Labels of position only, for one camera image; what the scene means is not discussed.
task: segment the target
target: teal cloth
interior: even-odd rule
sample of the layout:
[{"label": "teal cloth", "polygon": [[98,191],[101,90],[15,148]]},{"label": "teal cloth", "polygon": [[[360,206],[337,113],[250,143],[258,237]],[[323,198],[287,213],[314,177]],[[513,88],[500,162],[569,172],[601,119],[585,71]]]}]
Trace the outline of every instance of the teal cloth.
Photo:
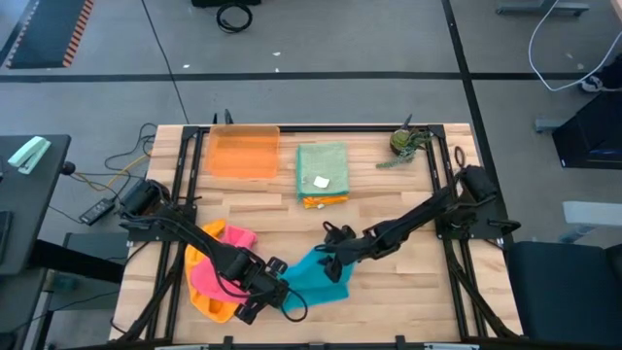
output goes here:
[{"label": "teal cloth", "polygon": [[[298,199],[348,194],[350,183],[346,144],[331,142],[298,145],[295,175]],[[317,176],[330,180],[325,189],[313,185]]]},{"label": "teal cloth", "polygon": [[[352,277],[355,263],[343,266],[341,278],[334,283],[324,273],[324,266],[318,263],[327,256],[328,253],[312,250],[298,264],[289,267],[282,276],[290,283],[290,288],[304,298],[308,306],[338,301],[349,296],[347,284]],[[285,312],[300,307],[304,307],[300,298],[289,293],[283,303]]]}]

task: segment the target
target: pink cloth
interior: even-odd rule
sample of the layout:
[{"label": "pink cloth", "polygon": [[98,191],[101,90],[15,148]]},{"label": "pink cloth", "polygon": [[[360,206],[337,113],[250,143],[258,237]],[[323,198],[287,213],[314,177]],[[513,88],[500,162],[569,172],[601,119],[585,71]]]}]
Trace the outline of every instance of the pink cloth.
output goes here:
[{"label": "pink cloth", "polygon": [[[221,242],[223,243],[247,249],[251,249],[256,240],[257,235],[251,230],[229,225],[225,227],[225,234],[221,238]],[[237,295],[248,294],[240,291],[240,289],[231,282],[224,279],[222,279],[222,281],[228,291]],[[209,258],[203,259],[203,261],[192,270],[190,273],[190,282],[199,293],[216,300],[243,303],[247,299],[246,297],[232,297],[223,291],[216,280],[214,267]]]}]

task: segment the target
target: floor mat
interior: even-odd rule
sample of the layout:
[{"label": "floor mat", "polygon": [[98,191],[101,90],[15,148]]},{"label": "floor mat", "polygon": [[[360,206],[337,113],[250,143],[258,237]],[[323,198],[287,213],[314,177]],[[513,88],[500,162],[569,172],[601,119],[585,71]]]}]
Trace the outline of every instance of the floor mat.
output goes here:
[{"label": "floor mat", "polygon": [[93,0],[39,0],[17,36],[7,67],[69,67],[92,9]]}]

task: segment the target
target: blue towel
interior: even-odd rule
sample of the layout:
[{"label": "blue towel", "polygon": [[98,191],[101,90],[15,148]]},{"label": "blue towel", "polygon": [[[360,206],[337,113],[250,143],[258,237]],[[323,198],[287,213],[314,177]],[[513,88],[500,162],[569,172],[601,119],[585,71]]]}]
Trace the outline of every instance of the blue towel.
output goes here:
[{"label": "blue towel", "polygon": [[[334,283],[324,273],[324,266],[318,263],[327,256],[328,253],[311,250],[298,264],[289,267],[282,276],[290,283],[290,288],[304,298],[308,306],[338,301],[349,296],[347,283],[355,264],[343,266],[341,278]],[[289,293],[283,303],[285,312],[300,307],[304,307],[300,298]]]}]

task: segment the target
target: orange cloth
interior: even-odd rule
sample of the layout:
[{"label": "orange cloth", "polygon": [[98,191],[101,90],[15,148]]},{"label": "orange cloth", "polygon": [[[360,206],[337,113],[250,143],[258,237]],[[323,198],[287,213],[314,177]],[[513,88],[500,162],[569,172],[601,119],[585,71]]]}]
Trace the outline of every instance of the orange cloth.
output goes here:
[{"label": "orange cloth", "polygon": [[348,200],[348,195],[332,195],[332,196],[321,196],[321,197],[304,197],[302,199],[302,204],[304,204],[304,209],[309,208],[317,208],[318,205],[331,205],[337,203],[343,203]]},{"label": "orange cloth", "polygon": [[[225,220],[220,219],[211,222],[208,225],[202,227],[206,234],[217,238],[221,232],[225,230]],[[198,292],[198,290],[192,286],[190,281],[190,273],[192,269],[200,264],[203,259],[207,259],[203,253],[197,251],[194,247],[189,245],[186,248],[184,271],[186,272],[186,281],[188,282],[188,289],[190,291],[190,302],[196,307],[203,315],[209,317],[218,323],[224,323],[233,317],[233,313],[237,306],[237,302],[226,302],[212,299],[204,296]]]}]

